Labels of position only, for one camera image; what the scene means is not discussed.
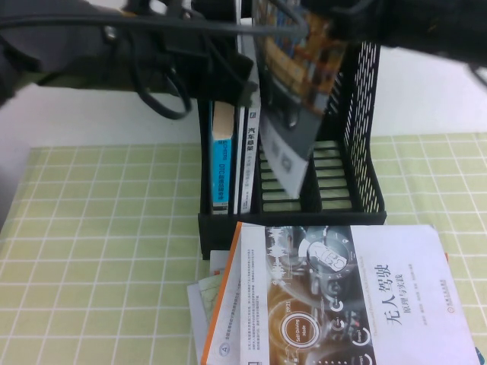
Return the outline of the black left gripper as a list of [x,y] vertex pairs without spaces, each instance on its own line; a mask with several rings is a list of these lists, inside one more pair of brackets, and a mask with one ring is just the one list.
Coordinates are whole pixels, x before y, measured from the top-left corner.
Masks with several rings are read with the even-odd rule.
[[236,35],[212,32],[233,26],[198,11],[168,11],[162,16],[171,27],[161,29],[163,49],[191,97],[237,97],[251,106],[257,84],[252,80],[254,61],[237,52]]

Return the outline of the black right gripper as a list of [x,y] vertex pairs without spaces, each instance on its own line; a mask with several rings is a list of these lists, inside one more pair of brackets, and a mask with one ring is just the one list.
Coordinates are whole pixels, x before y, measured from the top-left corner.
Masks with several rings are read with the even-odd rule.
[[332,39],[360,42],[366,38],[367,1],[306,0],[302,6],[329,22],[328,34]]

